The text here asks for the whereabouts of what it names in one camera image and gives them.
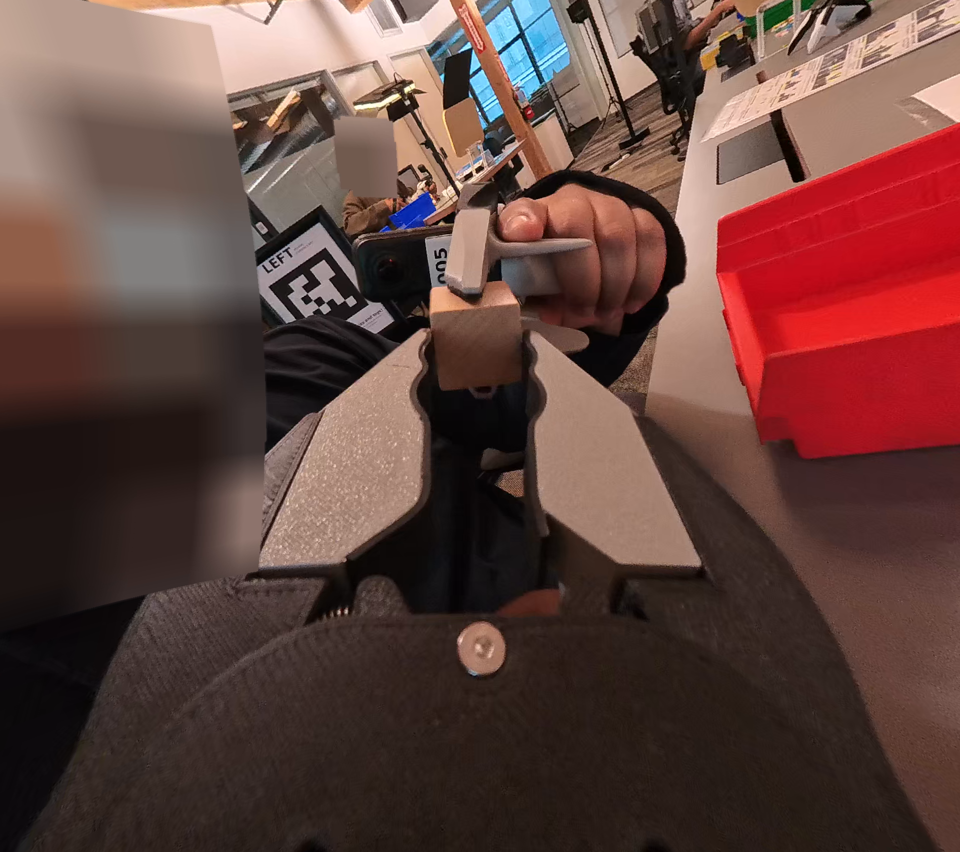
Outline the red plastic bin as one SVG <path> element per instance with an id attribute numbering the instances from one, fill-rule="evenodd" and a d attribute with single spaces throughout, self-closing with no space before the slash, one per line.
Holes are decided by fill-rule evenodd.
<path id="1" fill-rule="evenodd" d="M 957 124 L 724 216 L 716 277 L 762 443 L 958 444 Z"/>

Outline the white paper sheet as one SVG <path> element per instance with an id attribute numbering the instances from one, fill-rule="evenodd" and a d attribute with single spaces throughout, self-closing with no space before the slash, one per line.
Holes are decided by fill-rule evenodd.
<path id="1" fill-rule="evenodd" d="M 959 123 L 959 84 L 956 74 L 900 99 L 896 106 L 927 133 L 942 131 Z"/>

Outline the window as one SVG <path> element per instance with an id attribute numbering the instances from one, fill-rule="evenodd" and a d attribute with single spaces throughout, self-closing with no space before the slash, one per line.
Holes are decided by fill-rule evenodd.
<path id="1" fill-rule="evenodd" d="M 548 83 L 570 66 L 570 51 L 551 1 L 477 0 L 477 6 L 511 84 L 527 96 L 534 118 L 553 111 Z M 465 31 L 455 22 L 427 46 L 427 54 L 442 78 L 446 59 L 471 49 Z M 501 137 L 509 137 L 503 110 L 475 52 L 469 82 L 485 129 L 495 128 Z"/>

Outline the wooden post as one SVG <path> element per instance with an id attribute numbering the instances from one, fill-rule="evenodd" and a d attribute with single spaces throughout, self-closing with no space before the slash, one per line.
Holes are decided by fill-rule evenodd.
<path id="1" fill-rule="evenodd" d="M 519 104 L 519 95 L 508 77 L 495 44 L 475 0 L 449 0 L 453 11 L 468 39 L 483 73 L 498 101 L 502 113 L 513 133 L 515 142 L 520 146 L 522 158 L 530 167 L 535 181 L 570 166 L 570 162 L 561 163 L 557 149 L 545 149 L 545 143 L 534 129 L 532 120 L 527 118 Z"/>

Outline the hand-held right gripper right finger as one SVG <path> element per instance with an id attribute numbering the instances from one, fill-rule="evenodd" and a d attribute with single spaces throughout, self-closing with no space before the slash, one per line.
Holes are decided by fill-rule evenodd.
<path id="1" fill-rule="evenodd" d="M 526 517 L 560 608 L 613 611 L 633 580 L 693 580 L 703 560 L 630 408 L 541 333 L 524 335 Z"/>

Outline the blue bin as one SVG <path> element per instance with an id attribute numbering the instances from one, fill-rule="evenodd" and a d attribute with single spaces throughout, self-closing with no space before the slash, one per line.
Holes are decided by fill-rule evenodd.
<path id="1" fill-rule="evenodd" d="M 426 219 L 436 212 L 433 196 L 424 192 L 389 216 L 390 228 L 394 231 L 417 229 L 426 226 Z"/>

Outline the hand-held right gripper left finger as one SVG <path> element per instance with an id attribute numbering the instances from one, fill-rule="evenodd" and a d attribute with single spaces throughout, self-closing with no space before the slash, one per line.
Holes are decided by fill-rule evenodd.
<path id="1" fill-rule="evenodd" d="M 270 453 L 287 472 L 265 513 L 262 576 L 321 577 L 354 592 L 366 578 L 416 590 L 419 515 L 430 491 L 430 426 L 418 390 L 429 332 L 418 330 Z"/>

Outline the black light stand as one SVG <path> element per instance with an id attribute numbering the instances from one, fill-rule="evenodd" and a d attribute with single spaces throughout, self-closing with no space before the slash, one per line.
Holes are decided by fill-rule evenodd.
<path id="1" fill-rule="evenodd" d="M 619 116 L 622 118 L 627 135 L 618 142 L 618 158 L 604 166 L 604 171 L 614 169 L 618 163 L 625 161 L 642 147 L 644 139 L 650 135 L 649 128 L 635 129 L 632 122 L 629 108 L 619 88 L 618 78 L 613 69 L 610 56 L 608 55 L 606 45 L 600 34 L 593 8 L 589 0 L 570 0 L 566 13 L 571 23 L 574 25 L 584 25 L 590 35 L 591 48 L 597 57 L 597 61 L 602 66 L 604 82 L 608 92 L 609 104 L 615 106 Z"/>

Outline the person's left hand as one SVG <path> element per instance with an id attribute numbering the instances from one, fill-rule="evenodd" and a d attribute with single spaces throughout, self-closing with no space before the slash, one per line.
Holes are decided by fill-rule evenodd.
<path id="1" fill-rule="evenodd" d="M 589 248 L 553 255 L 558 293 L 528 297 L 547 324 L 618 336 L 646 306 L 666 270 L 666 233 L 654 215 L 618 197 L 568 184 L 541 199 L 519 198 L 498 212 L 498 234 L 512 243 L 581 238 Z"/>

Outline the beige rounded board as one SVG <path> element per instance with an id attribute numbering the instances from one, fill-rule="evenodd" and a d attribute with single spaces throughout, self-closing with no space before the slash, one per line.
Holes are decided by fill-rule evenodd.
<path id="1" fill-rule="evenodd" d="M 454 105 L 444 106 L 441 117 L 455 158 L 463 158 L 475 146 L 482 145 L 484 126 L 469 94 Z"/>

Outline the wooden block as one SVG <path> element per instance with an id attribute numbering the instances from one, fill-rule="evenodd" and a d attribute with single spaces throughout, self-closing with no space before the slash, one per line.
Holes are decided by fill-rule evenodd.
<path id="1" fill-rule="evenodd" d="M 433 288 L 429 321 L 438 388 L 443 391 L 506 386 L 522 380 L 522 314 L 505 282 L 488 282 L 469 302 Z"/>

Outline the black office chair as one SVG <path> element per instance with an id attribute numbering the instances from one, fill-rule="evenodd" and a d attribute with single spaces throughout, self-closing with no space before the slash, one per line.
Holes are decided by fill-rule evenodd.
<path id="1" fill-rule="evenodd" d="M 673 59 L 670 47 L 652 51 L 642 35 L 637 34 L 630 43 L 630 49 L 653 72 L 663 113 L 678 115 L 680 126 L 671 135 L 669 141 L 671 154 L 677 158 L 678 162 L 683 162 L 687 156 L 695 104 L 706 84 L 706 74 L 700 60 L 697 56 L 694 57 L 690 79 L 692 94 L 688 94 L 681 69 Z"/>

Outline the picture printed paper sheet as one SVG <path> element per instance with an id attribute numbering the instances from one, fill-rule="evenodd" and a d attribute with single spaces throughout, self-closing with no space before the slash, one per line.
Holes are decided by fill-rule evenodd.
<path id="1" fill-rule="evenodd" d="M 932 0 L 908 15 L 739 93 L 726 102 L 702 139 L 718 138 L 958 30 L 959 0 Z"/>

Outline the white tablet stand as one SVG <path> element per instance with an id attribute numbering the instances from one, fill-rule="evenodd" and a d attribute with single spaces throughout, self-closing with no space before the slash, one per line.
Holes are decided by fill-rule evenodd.
<path id="1" fill-rule="evenodd" d="M 812 53 L 822 43 L 838 37 L 871 14 L 867 0 L 817 0 L 794 29 L 786 54 L 791 55 L 803 42 L 807 52 Z"/>

